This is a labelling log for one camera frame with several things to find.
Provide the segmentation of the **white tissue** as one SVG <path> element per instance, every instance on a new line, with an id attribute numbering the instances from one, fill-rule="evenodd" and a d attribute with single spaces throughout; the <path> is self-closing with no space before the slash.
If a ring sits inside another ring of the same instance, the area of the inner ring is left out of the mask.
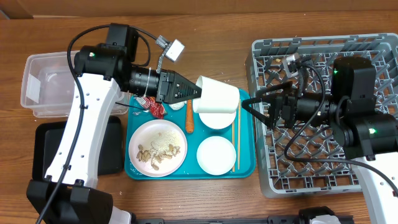
<path id="1" fill-rule="evenodd" d="M 181 101 L 181 102 L 178 102 L 178 103 L 170 104 L 169 107 L 172 110 L 177 111 L 177 110 L 182 109 L 186 105 L 186 103 L 187 103 L 186 101 Z"/>

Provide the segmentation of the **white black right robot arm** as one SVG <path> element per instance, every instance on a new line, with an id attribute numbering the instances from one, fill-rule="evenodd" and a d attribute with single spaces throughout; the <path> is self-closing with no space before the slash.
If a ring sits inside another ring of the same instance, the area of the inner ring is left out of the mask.
<path id="1" fill-rule="evenodd" d="M 279 119 L 292 129 L 303 126 L 287 143 L 294 143 L 307 126 L 327 125 L 334 140 L 343 148 L 344 159 L 316 159 L 317 163 L 349 164 L 359 180 L 372 223 L 397 223 L 397 120 L 376 111 L 374 82 L 376 69 L 363 57 L 341 57 L 333 62 L 331 93 L 324 82 L 319 93 L 306 91 L 308 76 L 320 76 L 309 56 L 283 58 L 288 78 L 298 76 L 299 86 L 291 81 L 257 91 L 242 107 L 268 128 Z"/>

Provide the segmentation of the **red snack wrapper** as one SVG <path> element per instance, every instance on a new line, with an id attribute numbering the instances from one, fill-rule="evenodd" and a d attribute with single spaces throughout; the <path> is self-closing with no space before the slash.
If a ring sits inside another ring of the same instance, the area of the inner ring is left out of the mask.
<path id="1" fill-rule="evenodd" d="M 135 99 L 145 110 L 149 110 L 154 118 L 164 119 L 167 114 L 164 106 L 161 103 L 156 103 L 153 96 L 135 97 Z"/>

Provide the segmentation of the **white bowl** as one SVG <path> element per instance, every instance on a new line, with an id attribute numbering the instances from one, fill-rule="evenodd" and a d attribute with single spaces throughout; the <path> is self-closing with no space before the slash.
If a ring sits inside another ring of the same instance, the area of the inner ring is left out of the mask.
<path id="1" fill-rule="evenodd" d="M 221 136 L 203 140 L 197 149 L 200 168 L 210 175 L 223 175 L 233 168 L 235 160 L 232 143 Z"/>
<path id="2" fill-rule="evenodd" d="M 211 129 L 224 129 L 233 123 L 236 117 L 234 113 L 200 113 L 202 123 Z"/>

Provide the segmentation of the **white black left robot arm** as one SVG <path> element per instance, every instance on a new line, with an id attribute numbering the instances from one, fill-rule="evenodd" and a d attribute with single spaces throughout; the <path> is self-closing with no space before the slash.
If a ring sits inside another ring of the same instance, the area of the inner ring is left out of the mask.
<path id="1" fill-rule="evenodd" d="M 137 42 L 150 37 L 147 31 L 116 23 L 105 29 L 105 42 L 67 53 L 75 82 L 70 114 L 51 165 L 27 188 L 38 223 L 135 223 L 135 214 L 118 209 L 110 194 L 96 188 L 101 146 L 120 92 L 166 104 L 201 96 L 201 88 L 177 72 L 135 63 Z"/>

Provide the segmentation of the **white paper cup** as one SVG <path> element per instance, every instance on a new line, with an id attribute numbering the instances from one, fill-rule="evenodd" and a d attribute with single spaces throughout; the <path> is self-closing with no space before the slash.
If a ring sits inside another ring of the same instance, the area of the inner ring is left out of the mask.
<path id="1" fill-rule="evenodd" d="M 204 76 L 196 86 L 201 88 L 201 97 L 193 100 L 194 113 L 234 113 L 238 108 L 237 87 Z"/>

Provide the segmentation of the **orange carrot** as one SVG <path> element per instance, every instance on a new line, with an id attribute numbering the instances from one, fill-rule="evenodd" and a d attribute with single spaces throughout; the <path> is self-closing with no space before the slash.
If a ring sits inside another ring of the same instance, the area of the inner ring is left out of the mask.
<path id="1" fill-rule="evenodd" d="M 186 105 L 185 130 L 188 134 L 191 134 L 194 132 L 194 129 L 195 125 L 193 119 L 192 100 L 188 100 Z"/>

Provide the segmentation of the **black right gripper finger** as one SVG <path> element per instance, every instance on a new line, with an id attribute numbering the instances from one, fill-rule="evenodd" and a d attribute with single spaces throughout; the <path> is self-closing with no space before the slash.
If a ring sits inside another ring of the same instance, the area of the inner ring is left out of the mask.
<path id="1" fill-rule="evenodd" d="M 292 82 L 284 82 L 278 85 L 274 85 L 268 88 L 262 88 L 256 92 L 256 98 L 260 98 L 268 92 L 277 91 L 277 90 L 289 90 L 292 88 Z"/>
<path id="2" fill-rule="evenodd" d="M 255 110 L 254 108 L 251 107 L 251 105 L 256 104 L 256 103 L 267 103 L 266 100 L 263 100 L 261 98 L 250 98 L 247 100 L 244 100 L 241 105 L 242 108 L 245 109 L 248 113 L 253 115 L 255 118 L 257 118 L 260 122 L 264 123 L 268 128 L 274 129 L 277 120 L 279 119 L 277 112 L 276 112 L 276 103 L 274 100 L 268 101 L 269 103 L 269 109 L 268 109 L 268 114 L 265 115 L 263 113 L 260 113 L 259 111 Z"/>

